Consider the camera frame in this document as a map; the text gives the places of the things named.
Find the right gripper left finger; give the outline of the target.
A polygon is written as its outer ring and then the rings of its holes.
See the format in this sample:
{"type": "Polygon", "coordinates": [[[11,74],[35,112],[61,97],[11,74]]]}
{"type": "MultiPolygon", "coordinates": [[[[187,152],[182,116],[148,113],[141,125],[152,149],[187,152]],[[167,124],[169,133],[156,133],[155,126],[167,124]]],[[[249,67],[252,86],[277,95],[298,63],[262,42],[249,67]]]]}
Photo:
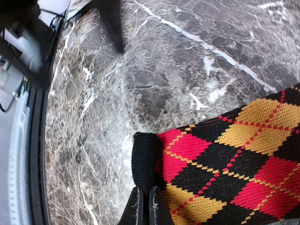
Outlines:
{"type": "Polygon", "coordinates": [[[102,21],[106,26],[109,37],[118,52],[124,53],[122,34],[120,0],[97,0],[96,9],[99,11],[102,21]]]}

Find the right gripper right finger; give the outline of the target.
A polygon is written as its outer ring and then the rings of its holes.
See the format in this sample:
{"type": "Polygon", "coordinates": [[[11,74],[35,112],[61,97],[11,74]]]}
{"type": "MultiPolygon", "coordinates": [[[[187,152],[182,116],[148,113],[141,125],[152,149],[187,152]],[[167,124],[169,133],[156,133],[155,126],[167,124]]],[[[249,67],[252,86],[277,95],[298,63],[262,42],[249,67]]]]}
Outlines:
{"type": "Polygon", "coordinates": [[[159,187],[154,186],[148,196],[133,188],[118,225],[173,225],[159,187]]]}

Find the argyle red orange black sock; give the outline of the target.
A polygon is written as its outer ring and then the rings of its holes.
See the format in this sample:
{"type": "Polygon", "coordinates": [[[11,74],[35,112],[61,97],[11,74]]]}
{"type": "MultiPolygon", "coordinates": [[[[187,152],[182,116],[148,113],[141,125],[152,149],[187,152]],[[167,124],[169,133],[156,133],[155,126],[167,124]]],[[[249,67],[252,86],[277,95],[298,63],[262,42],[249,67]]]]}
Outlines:
{"type": "Polygon", "coordinates": [[[132,175],[159,187],[174,225],[268,225],[300,218],[300,86],[210,120],[137,132],[132,175]]]}

